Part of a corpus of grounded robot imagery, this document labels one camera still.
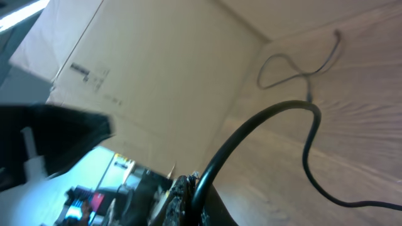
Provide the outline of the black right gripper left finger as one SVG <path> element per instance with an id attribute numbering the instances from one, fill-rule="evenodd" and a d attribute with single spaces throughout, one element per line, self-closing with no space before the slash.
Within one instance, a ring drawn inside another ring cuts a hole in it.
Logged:
<path id="1" fill-rule="evenodd" d="M 185 214 L 187 211 L 187 202 L 190 199 L 189 179 L 186 176 L 180 176 L 171 189 L 169 202 L 163 226 L 182 226 L 185 225 Z"/>

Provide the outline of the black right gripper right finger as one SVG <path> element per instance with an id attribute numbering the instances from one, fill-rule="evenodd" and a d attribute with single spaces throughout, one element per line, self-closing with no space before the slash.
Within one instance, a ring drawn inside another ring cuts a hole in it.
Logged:
<path id="1" fill-rule="evenodd" d="M 214 186 L 210 187 L 205 199 L 200 224 L 202 226 L 238 226 Z"/>

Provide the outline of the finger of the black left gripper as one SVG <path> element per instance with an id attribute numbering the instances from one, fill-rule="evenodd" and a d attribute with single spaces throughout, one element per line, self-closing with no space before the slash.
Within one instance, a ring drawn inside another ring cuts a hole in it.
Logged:
<path id="1" fill-rule="evenodd" d="M 31 128 L 36 152 L 44 157 L 45 172 L 59 176 L 112 136 L 104 114 L 55 105 L 1 106 L 1 191 L 28 181 L 24 163 L 28 152 L 22 130 Z"/>

